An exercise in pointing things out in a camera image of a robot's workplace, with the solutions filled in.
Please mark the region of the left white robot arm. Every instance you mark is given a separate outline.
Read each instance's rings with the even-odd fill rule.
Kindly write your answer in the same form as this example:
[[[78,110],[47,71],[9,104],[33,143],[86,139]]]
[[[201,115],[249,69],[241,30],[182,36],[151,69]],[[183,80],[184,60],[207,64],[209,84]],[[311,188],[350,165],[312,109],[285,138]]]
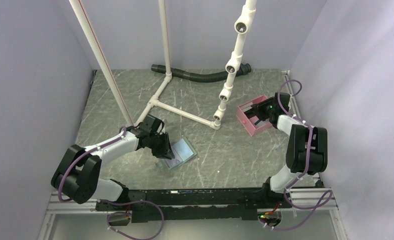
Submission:
[[[148,114],[137,126],[121,126],[118,134],[100,143],[71,145],[61,159],[50,184],[60,202],[83,204],[88,200],[109,202],[116,210],[129,203],[129,188],[117,180],[100,177],[101,168],[132,152],[150,149],[158,159],[173,159],[165,122]]]

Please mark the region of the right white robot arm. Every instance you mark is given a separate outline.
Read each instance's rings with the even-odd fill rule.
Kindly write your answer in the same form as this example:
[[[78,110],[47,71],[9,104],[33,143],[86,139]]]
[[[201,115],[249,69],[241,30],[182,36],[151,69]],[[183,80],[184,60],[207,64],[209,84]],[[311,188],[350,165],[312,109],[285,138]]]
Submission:
[[[291,95],[276,93],[273,97],[252,104],[245,112],[256,117],[255,124],[268,121],[275,129],[288,135],[285,165],[268,180],[270,188],[260,194],[261,203],[272,208],[280,201],[280,194],[291,188],[304,175],[325,171],[328,164],[328,132],[299,120],[289,113]]]

